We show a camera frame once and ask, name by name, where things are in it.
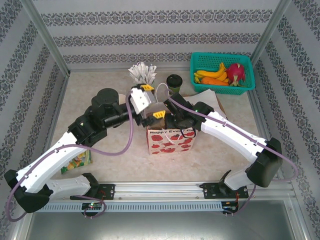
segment green cup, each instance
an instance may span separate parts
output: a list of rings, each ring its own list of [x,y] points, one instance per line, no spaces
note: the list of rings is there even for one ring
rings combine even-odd
[[[172,90],[174,93],[179,92],[182,82],[182,78],[177,74],[171,74],[166,79],[166,84],[168,85],[168,88]]]

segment white paper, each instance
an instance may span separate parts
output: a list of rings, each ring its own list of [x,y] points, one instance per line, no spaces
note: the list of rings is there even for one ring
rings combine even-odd
[[[194,96],[183,97],[186,101],[195,105],[197,102],[204,102],[218,112],[222,117],[227,118],[225,113],[220,109],[216,93],[210,89],[205,90]]]

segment carrot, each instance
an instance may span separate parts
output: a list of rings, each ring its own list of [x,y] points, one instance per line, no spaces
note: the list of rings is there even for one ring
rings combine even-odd
[[[229,86],[227,82],[223,82],[220,80],[217,80],[213,77],[205,76],[201,79],[202,84],[209,84],[209,85],[219,85],[219,86]]]

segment bag handle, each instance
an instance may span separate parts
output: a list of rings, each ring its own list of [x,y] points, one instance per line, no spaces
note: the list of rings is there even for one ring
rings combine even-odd
[[[184,135],[184,131],[182,129],[180,129],[181,135],[185,138],[185,139],[194,139],[197,135],[196,129],[193,127],[192,128],[193,132],[194,132],[194,136],[193,137],[187,137]]]
[[[166,136],[166,139],[168,139],[170,143],[172,143],[172,144],[177,144],[177,143],[178,143],[178,142],[172,141],[172,140],[168,137],[168,135],[166,134],[166,130],[165,130],[165,129],[162,128],[162,130],[163,130],[164,135]]]

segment small snack packet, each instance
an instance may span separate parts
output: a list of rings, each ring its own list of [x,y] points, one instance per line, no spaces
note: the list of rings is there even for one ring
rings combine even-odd
[[[75,169],[77,167],[81,167],[84,165],[92,164],[92,157],[91,157],[91,151],[87,150],[81,154],[79,154],[77,157],[69,161],[65,166],[61,168],[61,174],[65,173],[66,171],[69,171],[71,169]]]

